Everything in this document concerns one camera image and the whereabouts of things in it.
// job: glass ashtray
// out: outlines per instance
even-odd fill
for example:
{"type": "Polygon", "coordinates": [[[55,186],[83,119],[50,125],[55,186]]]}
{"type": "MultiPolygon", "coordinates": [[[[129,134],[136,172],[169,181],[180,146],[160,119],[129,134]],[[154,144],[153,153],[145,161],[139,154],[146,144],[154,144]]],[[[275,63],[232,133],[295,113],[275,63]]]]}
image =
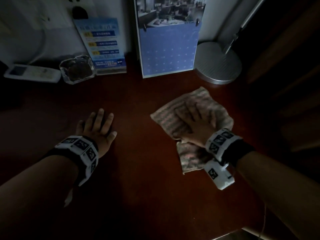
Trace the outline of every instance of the glass ashtray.
{"type": "Polygon", "coordinates": [[[59,65],[63,80],[68,84],[93,78],[97,71],[89,56],[82,55],[75,58],[63,60],[59,65]]]}

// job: round metal base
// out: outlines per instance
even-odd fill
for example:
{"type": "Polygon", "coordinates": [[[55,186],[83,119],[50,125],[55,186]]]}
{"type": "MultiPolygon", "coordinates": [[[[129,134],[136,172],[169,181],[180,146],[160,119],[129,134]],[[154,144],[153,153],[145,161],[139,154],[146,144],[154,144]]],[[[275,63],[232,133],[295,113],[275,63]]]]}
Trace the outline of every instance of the round metal base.
{"type": "Polygon", "coordinates": [[[233,50],[225,55],[218,43],[205,42],[197,46],[194,69],[207,82],[228,84],[240,75],[242,64],[233,50]]]}

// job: towel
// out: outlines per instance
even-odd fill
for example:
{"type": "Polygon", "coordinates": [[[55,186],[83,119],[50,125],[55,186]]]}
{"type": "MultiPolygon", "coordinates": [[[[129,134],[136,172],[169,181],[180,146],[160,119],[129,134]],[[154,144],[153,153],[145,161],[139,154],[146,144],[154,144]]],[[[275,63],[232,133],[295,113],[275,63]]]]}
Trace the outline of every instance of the towel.
{"type": "MultiPolygon", "coordinates": [[[[214,112],[217,130],[222,128],[232,129],[233,119],[228,115],[227,110],[214,101],[207,89],[203,87],[172,100],[150,116],[172,139],[175,139],[173,133],[192,132],[189,125],[175,113],[175,109],[178,109],[191,117],[186,103],[197,104],[198,110],[202,113],[207,113],[209,117],[208,123],[214,122],[210,117],[211,112],[214,112]]],[[[185,141],[177,142],[177,151],[183,174],[203,169],[204,165],[212,159],[212,155],[207,153],[206,149],[185,141]]]]}

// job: wire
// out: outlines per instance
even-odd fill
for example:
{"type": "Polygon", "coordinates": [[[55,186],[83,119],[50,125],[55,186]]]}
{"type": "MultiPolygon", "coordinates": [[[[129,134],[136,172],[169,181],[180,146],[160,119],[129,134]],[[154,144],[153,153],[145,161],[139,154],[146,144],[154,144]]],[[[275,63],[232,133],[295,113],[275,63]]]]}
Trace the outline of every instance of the wire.
{"type": "Polygon", "coordinates": [[[258,240],[261,239],[261,235],[264,232],[264,228],[266,227],[266,214],[267,214],[267,206],[266,203],[264,203],[264,218],[263,218],[263,226],[262,226],[262,230],[261,233],[259,234],[258,240]]]}
{"type": "Polygon", "coordinates": [[[44,25],[44,20],[41,15],[41,10],[45,10],[43,7],[43,3],[41,0],[38,0],[38,5],[37,5],[37,16],[39,20],[39,25],[41,27],[42,31],[42,39],[41,39],[41,45],[38,48],[38,51],[35,53],[34,57],[27,63],[28,65],[31,65],[32,63],[36,62],[39,60],[44,54],[46,53],[47,50],[47,29],[44,25]]]}

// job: striped cloth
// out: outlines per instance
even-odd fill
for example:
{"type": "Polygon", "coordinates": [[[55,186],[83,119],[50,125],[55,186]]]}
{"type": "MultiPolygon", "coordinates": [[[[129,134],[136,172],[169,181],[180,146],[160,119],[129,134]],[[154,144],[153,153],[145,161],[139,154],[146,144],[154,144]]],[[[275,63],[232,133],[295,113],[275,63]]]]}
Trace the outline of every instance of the striped cloth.
{"type": "MultiPolygon", "coordinates": [[[[232,129],[233,119],[228,115],[227,110],[212,99],[207,89],[200,87],[191,93],[186,93],[172,100],[150,115],[172,139],[174,139],[173,133],[175,132],[192,132],[191,128],[174,111],[175,109],[179,109],[191,117],[185,103],[197,104],[201,113],[208,114],[208,122],[211,122],[210,114],[211,111],[214,111],[217,120],[217,130],[222,128],[232,129]]],[[[212,155],[207,153],[204,148],[185,141],[177,142],[177,151],[183,174],[203,169],[206,162],[212,159],[212,155]]]]}

